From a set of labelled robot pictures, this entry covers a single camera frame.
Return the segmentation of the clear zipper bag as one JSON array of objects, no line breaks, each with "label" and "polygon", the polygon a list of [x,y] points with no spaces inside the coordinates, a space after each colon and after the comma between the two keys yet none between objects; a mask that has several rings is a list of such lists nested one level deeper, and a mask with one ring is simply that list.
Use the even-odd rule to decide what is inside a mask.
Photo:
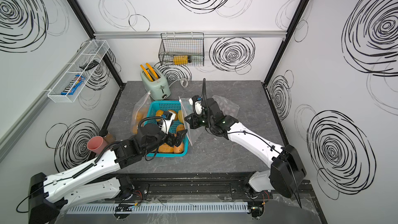
[{"label": "clear zipper bag", "polygon": [[132,134],[137,134],[138,123],[147,116],[151,104],[151,92],[148,91],[134,106],[130,131]]}]

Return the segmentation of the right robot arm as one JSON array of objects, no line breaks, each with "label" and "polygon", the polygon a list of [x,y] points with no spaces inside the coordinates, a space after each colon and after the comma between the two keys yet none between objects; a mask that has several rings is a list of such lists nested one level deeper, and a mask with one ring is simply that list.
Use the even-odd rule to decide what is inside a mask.
[{"label": "right robot arm", "polygon": [[275,190],[286,198],[299,195],[306,170],[292,145],[284,147],[252,132],[235,117],[225,115],[213,98],[195,95],[188,105],[191,112],[184,120],[190,129],[204,127],[211,134],[244,147],[267,165],[268,170],[254,172],[248,178],[252,191]]}]

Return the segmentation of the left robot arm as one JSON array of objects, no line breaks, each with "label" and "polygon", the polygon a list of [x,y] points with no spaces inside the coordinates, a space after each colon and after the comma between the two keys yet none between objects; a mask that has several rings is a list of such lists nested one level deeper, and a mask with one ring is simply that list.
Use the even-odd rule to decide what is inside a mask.
[{"label": "left robot arm", "polygon": [[46,224],[74,206],[95,200],[112,199],[118,195],[130,197],[134,189],[126,179],[116,176],[99,183],[93,180],[141,161],[163,144],[179,146],[188,131],[181,129],[172,133],[171,126],[169,121],[162,125],[142,125],[136,135],[107,145],[88,162],[58,174],[32,176],[28,195],[29,223]]}]

